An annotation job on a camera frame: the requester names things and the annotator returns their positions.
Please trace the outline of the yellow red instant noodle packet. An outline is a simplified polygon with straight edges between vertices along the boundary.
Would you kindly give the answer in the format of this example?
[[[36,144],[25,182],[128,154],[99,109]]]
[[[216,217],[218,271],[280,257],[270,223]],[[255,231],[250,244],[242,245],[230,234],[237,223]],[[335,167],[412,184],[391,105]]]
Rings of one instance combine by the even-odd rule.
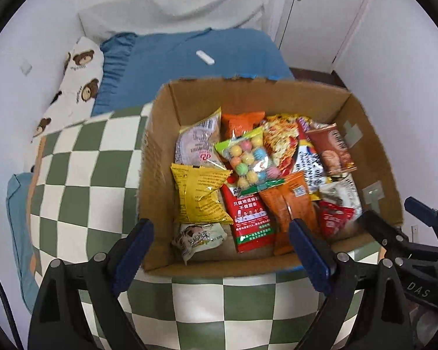
[[[304,172],[313,201],[319,201],[319,188],[330,183],[319,155],[309,139],[311,118],[298,114],[269,115],[261,123],[263,143],[283,176]]]

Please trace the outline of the light blue folded blanket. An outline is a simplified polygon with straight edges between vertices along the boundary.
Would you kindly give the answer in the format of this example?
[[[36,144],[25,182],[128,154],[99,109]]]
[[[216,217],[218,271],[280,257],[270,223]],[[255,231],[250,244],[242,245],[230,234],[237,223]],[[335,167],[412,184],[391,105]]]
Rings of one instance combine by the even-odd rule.
[[[5,207],[11,228],[12,249],[20,282],[22,300],[30,313],[39,292],[34,275],[36,256],[27,224],[27,197],[33,174],[14,174],[8,181]]]

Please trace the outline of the colourful candy ball bag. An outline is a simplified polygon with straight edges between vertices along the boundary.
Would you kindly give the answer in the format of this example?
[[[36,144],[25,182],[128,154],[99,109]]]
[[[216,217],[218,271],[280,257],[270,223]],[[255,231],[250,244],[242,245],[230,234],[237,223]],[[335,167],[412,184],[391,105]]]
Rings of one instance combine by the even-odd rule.
[[[262,127],[241,137],[218,142],[215,149],[238,176],[240,196],[257,194],[284,183],[280,170],[264,147]]]

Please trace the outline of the small dark red snack packet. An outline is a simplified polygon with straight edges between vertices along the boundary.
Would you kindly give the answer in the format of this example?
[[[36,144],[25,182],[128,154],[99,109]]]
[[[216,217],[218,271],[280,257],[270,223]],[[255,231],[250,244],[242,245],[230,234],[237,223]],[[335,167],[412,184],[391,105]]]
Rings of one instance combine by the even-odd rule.
[[[348,239],[356,232],[355,209],[319,201],[318,223],[323,237],[329,241]]]

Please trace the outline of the blue bed sheet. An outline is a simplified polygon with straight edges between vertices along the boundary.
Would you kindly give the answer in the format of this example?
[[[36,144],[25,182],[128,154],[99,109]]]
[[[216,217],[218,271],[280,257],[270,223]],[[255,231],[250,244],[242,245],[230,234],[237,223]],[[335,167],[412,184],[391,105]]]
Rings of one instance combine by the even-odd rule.
[[[122,32],[104,41],[103,75],[93,116],[143,105],[169,81],[195,78],[293,79],[271,38],[255,29],[206,29],[140,36]],[[196,51],[215,60],[208,66]]]

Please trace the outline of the brown walnut snack packet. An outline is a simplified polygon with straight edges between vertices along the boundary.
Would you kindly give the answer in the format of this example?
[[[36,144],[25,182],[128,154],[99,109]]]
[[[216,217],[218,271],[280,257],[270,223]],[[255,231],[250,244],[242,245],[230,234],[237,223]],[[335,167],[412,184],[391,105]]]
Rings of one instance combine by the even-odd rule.
[[[341,175],[357,170],[347,144],[335,123],[319,129],[311,129],[307,135],[328,175]]]

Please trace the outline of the clear yellow-edged snack bag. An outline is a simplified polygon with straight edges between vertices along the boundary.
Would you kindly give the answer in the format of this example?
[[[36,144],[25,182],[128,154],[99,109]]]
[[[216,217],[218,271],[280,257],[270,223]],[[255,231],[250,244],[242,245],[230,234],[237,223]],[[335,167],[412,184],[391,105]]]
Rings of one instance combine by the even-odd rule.
[[[215,144],[220,141],[220,121],[219,108],[201,121],[183,127],[175,144],[174,163],[225,170],[226,167],[215,150]]]

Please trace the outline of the grey white pillow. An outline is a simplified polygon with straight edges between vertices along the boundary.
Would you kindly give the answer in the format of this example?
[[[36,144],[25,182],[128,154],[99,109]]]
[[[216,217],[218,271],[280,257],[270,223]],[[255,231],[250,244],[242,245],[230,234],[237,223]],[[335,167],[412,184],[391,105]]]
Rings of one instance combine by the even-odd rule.
[[[272,0],[110,0],[80,10],[84,34],[102,43],[121,32],[138,35],[269,26]]]

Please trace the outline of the cardboard milk box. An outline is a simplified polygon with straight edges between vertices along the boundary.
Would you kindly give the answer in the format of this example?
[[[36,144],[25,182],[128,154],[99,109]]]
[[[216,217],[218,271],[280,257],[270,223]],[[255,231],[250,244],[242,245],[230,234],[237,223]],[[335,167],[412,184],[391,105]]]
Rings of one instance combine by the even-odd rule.
[[[345,174],[359,194],[380,186],[380,216],[403,222],[392,170],[366,112],[345,89],[306,81],[177,80],[152,106],[142,147],[139,213],[154,241],[143,261],[159,276],[239,277],[299,265],[293,218],[351,251],[368,240],[349,221],[321,229],[307,169],[291,160],[313,147],[328,177]]]

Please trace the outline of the silver grey snack packet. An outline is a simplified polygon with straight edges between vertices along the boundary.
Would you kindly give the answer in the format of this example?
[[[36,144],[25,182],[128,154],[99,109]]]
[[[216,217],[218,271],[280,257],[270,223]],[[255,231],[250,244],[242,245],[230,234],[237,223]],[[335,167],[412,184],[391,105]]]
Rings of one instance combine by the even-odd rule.
[[[348,174],[345,178],[319,187],[319,196],[326,202],[340,207],[352,208],[354,214],[350,220],[355,221],[362,214],[361,201],[353,177]]]

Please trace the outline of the wall light switch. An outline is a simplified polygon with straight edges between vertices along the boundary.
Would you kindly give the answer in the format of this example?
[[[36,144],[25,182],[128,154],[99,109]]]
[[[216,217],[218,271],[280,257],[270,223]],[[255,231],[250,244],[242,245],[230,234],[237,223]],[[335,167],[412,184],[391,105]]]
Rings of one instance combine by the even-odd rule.
[[[24,76],[27,76],[32,70],[32,65],[28,61],[23,61],[20,70]]]

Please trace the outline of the yellow snack packet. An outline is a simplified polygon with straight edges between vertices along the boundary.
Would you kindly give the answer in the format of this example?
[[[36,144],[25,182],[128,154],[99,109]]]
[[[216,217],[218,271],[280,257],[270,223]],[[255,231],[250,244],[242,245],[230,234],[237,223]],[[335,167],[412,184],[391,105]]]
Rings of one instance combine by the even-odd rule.
[[[171,164],[171,173],[179,194],[179,224],[232,224],[218,199],[230,170]]]

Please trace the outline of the red spicy strip packet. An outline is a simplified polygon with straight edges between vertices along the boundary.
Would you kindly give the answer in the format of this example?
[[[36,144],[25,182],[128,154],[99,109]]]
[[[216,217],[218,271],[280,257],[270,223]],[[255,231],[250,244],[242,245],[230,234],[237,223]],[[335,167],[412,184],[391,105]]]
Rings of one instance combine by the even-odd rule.
[[[259,194],[240,196],[238,177],[232,174],[220,188],[238,253],[253,251],[275,241],[275,229]]]

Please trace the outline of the green white checkered mat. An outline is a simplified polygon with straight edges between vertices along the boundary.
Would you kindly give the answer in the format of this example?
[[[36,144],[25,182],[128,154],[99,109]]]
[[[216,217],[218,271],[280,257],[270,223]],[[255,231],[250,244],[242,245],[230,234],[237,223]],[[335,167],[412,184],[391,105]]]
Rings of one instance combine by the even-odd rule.
[[[49,134],[31,187],[31,266],[108,251],[137,218],[141,138],[151,108],[128,108]],[[139,271],[120,303],[150,349],[292,349],[322,302],[301,268],[244,277]]]

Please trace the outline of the orange pinched snack packet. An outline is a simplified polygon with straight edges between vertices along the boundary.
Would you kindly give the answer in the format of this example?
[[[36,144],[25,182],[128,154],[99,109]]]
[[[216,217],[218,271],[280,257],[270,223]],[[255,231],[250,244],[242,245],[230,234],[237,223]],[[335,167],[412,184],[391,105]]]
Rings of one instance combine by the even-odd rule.
[[[255,129],[264,120],[264,111],[242,113],[239,115],[223,114],[221,117],[221,134],[224,139],[242,136]]]

